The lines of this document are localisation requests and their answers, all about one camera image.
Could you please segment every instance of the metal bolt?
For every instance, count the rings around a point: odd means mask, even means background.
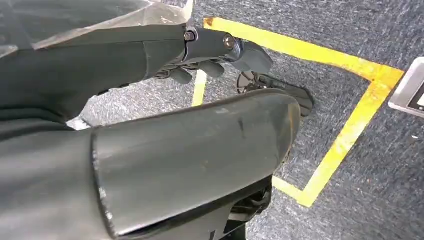
[[[227,49],[233,49],[235,44],[234,37],[230,34],[224,36],[224,45]]]
[[[184,33],[184,40],[193,41],[196,39],[196,35],[192,31],[188,31]]]

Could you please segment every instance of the clear plastic sheet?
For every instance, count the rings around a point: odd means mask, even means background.
[[[102,29],[188,22],[194,6],[157,0],[9,0],[0,2],[0,58],[42,49]]]

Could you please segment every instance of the gray plastic cover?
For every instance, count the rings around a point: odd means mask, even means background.
[[[264,89],[96,131],[95,166],[124,235],[271,176],[300,123],[296,100]]]
[[[104,29],[180,25],[184,8],[156,0],[9,0],[0,2],[0,58],[19,49],[42,49]]]

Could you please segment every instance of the robotic hand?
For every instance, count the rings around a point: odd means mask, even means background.
[[[28,25],[45,23],[28,14],[35,1],[15,2]],[[81,4],[38,7],[48,3]],[[185,24],[102,27],[34,45],[27,35],[40,32],[23,34],[11,6],[0,7],[0,30],[13,29],[4,35],[14,40],[0,45],[0,239],[244,239],[298,132],[294,98],[262,89],[106,127],[73,131],[65,122],[92,96],[152,77],[186,84],[185,69],[218,77],[225,62],[267,72],[272,61],[259,46]]]

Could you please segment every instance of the gray carpet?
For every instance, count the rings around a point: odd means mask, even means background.
[[[199,0],[193,23],[222,17],[406,70],[423,55],[423,13],[421,0]],[[316,102],[290,162],[276,173],[303,188],[368,82],[336,67],[269,53],[275,61],[271,75],[307,88]],[[225,67],[223,77],[208,79],[205,102],[236,94],[238,72]],[[147,80],[93,98],[82,117],[107,125],[187,108],[193,89]],[[384,103],[313,207],[275,190],[269,210],[248,226],[249,239],[424,239],[423,130],[424,119]]]

